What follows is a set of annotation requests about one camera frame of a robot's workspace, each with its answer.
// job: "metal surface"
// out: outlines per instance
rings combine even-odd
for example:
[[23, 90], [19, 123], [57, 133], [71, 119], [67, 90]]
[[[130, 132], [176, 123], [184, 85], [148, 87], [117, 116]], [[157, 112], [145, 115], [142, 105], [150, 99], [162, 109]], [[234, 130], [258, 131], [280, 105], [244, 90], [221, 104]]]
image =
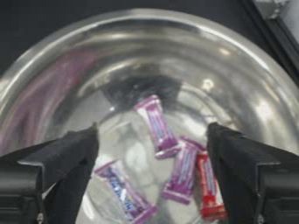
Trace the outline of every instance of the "metal surface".
[[264, 19], [277, 18], [289, 0], [253, 0]]
[[[21, 56], [0, 88], [1, 154], [97, 123], [97, 166], [122, 160], [160, 209], [146, 223], [201, 223], [194, 201], [160, 197], [173, 160], [154, 159], [132, 110], [149, 94], [162, 100], [176, 135], [205, 143], [206, 124], [218, 121], [299, 153], [299, 92], [285, 72], [233, 31], [178, 12], [125, 10], [70, 25]], [[93, 178], [77, 223], [122, 223], [99, 201], [113, 204]]]
[[289, 4], [284, 7], [281, 12], [281, 19], [284, 20], [284, 24], [293, 34], [296, 42], [299, 44], [299, 1], [292, 0]]

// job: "black table surface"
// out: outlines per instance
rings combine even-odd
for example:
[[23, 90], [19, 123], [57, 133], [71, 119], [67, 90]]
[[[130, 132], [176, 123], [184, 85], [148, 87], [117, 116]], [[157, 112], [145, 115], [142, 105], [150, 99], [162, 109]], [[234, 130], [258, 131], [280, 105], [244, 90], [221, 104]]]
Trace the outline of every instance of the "black table surface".
[[238, 0], [10, 0], [0, 3], [0, 75], [25, 50], [61, 27], [99, 13], [132, 8], [181, 11], [206, 18], [270, 53]]

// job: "purple candy wrapper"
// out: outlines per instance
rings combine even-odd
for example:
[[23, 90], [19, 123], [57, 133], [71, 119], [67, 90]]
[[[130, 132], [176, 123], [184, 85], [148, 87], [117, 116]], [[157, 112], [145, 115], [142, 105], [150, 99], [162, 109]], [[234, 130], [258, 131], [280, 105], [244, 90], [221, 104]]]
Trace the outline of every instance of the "purple candy wrapper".
[[180, 137], [180, 146], [172, 176], [162, 189], [162, 197], [188, 205], [192, 198], [194, 162], [200, 149], [186, 137]]
[[173, 156], [180, 147], [164, 120], [161, 102], [153, 94], [134, 105], [137, 114], [144, 118], [153, 139], [154, 157]]
[[129, 223], [141, 224], [156, 213], [156, 206], [152, 206], [140, 193], [132, 188], [126, 181], [124, 166], [120, 161], [113, 161], [94, 173], [112, 188], [124, 208], [125, 218]]

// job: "red candy wrapper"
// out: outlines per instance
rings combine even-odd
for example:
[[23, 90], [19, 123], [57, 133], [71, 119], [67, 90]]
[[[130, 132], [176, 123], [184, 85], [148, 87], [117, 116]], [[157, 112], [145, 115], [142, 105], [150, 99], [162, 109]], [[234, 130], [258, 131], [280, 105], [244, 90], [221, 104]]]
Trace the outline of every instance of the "red candy wrapper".
[[197, 169], [200, 174], [201, 218], [205, 221], [222, 220], [226, 218], [226, 212], [206, 150], [201, 151], [197, 156]]

